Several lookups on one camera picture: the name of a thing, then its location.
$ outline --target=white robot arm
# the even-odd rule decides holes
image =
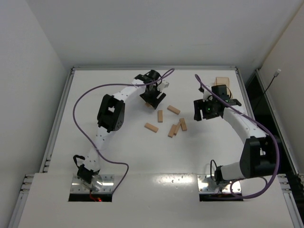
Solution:
[[[227,87],[225,85],[213,86],[214,92],[225,102],[244,113],[241,103],[237,99],[230,99],[227,95]],[[221,116],[236,131],[242,142],[244,149],[240,161],[217,167],[215,171],[215,180],[217,184],[225,181],[233,181],[239,179],[248,179],[254,177],[262,177],[271,175],[274,172],[276,153],[273,141],[261,130],[255,123],[246,119],[233,111],[231,108],[225,107],[221,102],[208,92],[199,89],[204,93],[203,99],[194,101],[195,115],[194,120],[200,121],[201,111],[203,119],[211,119]]]
[[[145,75],[135,77],[132,81],[134,86],[128,86],[114,95],[105,95],[103,97],[97,115],[98,128],[95,137],[95,145],[99,152],[104,151],[108,147],[116,131],[123,125],[125,104],[140,96],[145,102],[156,109],[166,96],[165,93],[162,93],[162,90],[167,88],[169,83],[162,80],[159,84],[136,85],[151,83],[160,77],[161,75],[158,72],[151,70]],[[77,164],[77,158],[84,160],[80,166]],[[75,155],[73,159],[78,167],[77,176],[86,182],[86,184],[91,184],[92,177],[100,171],[100,156],[97,154],[96,149],[92,147],[86,157]]]

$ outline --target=silver metal plate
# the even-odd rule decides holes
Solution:
[[[112,193],[114,187],[114,175],[99,175],[102,179],[98,188],[94,188],[93,193],[98,194],[109,194]],[[88,194],[90,193],[90,188],[86,186],[81,179],[77,176],[73,176],[73,181],[71,184],[70,194]]]
[[[210,175],[199,174],[198,177],[198,187],[199,194],[230,194],[230,185],[231,181],[228,181],[224,184],[217,185],[215,181],[213,181]],[[237,181],[233,184],[232,190],[236,194],[242,193],[240,182]]]

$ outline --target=white wall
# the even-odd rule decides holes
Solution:
[[[0,1],[0,227],[39,171],[67,76],[25,0]]]
[[[303,0],[27,0],[66,67],[260,67]]]
[[[267,86],[280,68],[281,74],[269,88],[301,172],[304,172],[304,6],[300,8],[261,68]]]

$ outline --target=white table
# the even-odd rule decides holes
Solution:
[[[231,126],[215,118],[193,120],[193,101],[202,98],[194,74],[206,84],[215,77],[229,77],[233,97],[244,104],[235,70],[176,70],[167,78],[169,88],[157,110],[163,123],[157,123],[157,111],[148,109],[138,97],[126,105],[125,121],[104,156],[127,162],[129,173],[113,195],[112,202],[68,202],[72,176],[77,172],[73,155],[86,155],[89,141],[78,131],[72,119],[77,98],[88,89],[107,83],[129,83],[146,70],[76,70],[47,173],[35,175],[19,228],[48,227],[125,227],[125,228],[197,228],[197,227],[293,227],[277,180],[262,196],[244,202],[199,202],[196,174],[208,173],[214,159],[218,165],[236,162],[243,144]],[[82,99],[76,118],[89,136],[96,134],[96,116],[105,94],[121,86],[97,89]],[[166,108],[172,105],[180,115]],[[184,117],[188,131],[169,138],[172,124]],[[159,131],[143,126],[149,122]],[[125,166],[102,163],[102,174],[114,174],[119,181]],[[171,181],[171,173],[183,180]],[[263,188],[261,179],[241,182],[244,195]]]

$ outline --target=purple hose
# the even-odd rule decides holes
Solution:
[[[81,129],[81,127],[79,126],[79,124],[77,123],[76,121],[76,118],[75,118],[75,110],[76,110],[76,106],[77,104],[79,103],[79,101],[85,96],[87,95],[88,93],[90,93],[91,91],[93,90],[96,90],[98,88],[101,88],[101,87],[105,87],[105,86],[148,86],[148,85],[151,85],[151,84],[154,84],[158,81],[161,81],[163,80],[164,78],[168,77],[170,74],[172,74],[174,72],[174,68],[168,70],[166,73],[163,74],[162,77],[160,77],[159,79],[157,79],[156,81],[154,82],[150,82],[150,83],[147,83],[147,84],[120,84],[120,83],[114,83],[114,84],[104,84],[104,85],[99,85],[99,86],[96,86],[92,89],[89,89],[88,91],[86,91],[84,94],[82,94],[76,101],[74,107],[73,107],[73,120],[74,120],[74,123],[76,125],[76,127],[80,130],[80,132],[90,141],[90,143],[93,145],[94,149],[96,150],[96,152],[98,153],[98,155],[103,159],[105,160],[106,162],[108,163],[111,163],[111,164],[118,164],[118,165],[125,165],[127,167],[127,170],[126,172],[124,173],[123,177],[121,178],[121,180],[118,182],[118,184],[116,185],[116,187],[113,189],[113,192],[112,194],[114,194],[114,192],[116,191],[116,189],[118,188],[118,186],[123,182],[124,178],[126,177],[128,171],[129,171],[129,165],[125,162],[116,162],[116,161],[111,161],[109,159],[106,159],[101,153],[100,151],[98,150],[98,148],[96,147],[95,143],[93,142],[93,140],[84,132],[84,130]]]
[[[248,195],[248,196],[239,196],[239,195],[233,193],[233,191],[232,191],[232,185],[233,185],[236,181],[238,181],[238,180],[233,181],[233,182],[231,183],[231,185],[230,185],[231,194],[232,194],[234,197],[238,198],[238,199],[252,199],[252,198],[255,198],[255,197],[258,197],[258,196],[262,195],[265,191],[267,191],[267,189],[270,187],[270,185],[274,182],[274,180],[275,180],[275,178],[276,178],[276,175],[277,175],[277,173],[278,173],[278,170],[279,170],[279,164],[280,164],[280,151],[279,151],[279,147],[278,147],[278,145],[277,145],[277,142],[276,142],[276,139],[275,139],[274,135],[271,134],[271,132],[270,132],[267,128],[265,128],[262,124],[260,124],[258,121],[256,121],[256,120],[252,119],[251,117],[249,117],[249,116],[247,116],[247,115],[241,113],[240,111],[238,111],[237,109],[235,109],[234,107],[230,106],[230,105],[227,104],[225,101],[223,101],[219,96],[217,96],[216,94],[214,94],[207,86],[205,86],[205,85],[202,83],[200,77],[199,77],[197,74],[195,75],[195,78],[198,80],[198,82],[201,84],[201,86],[203,86],[209,93],[211,93],[212,96],[214,96],[216,99],[218,99],[224,106],[226,106],[226,107],[228,107],[228,108],[231,108],[231,109],[232,109],[234,112],[236,112],[237,114],[243,115],[246,119],[248,119],[248,120],[250,120],[251,122],[255,123],[255,124],[256,124],[257,126],[259,126],[263,131],[265,131],[267,134],[269,134],[270,138],[273,140],[274,145],[275,145],[275,153],[276,153],[275,170],[274,170],[274,173],[273,173],[272,176],[271,176],[271,179],[270,179],[269,182],[265,185],[265,187],[264,187],[261,191],[255,193],[255,194],[251,194],[251,195]]]

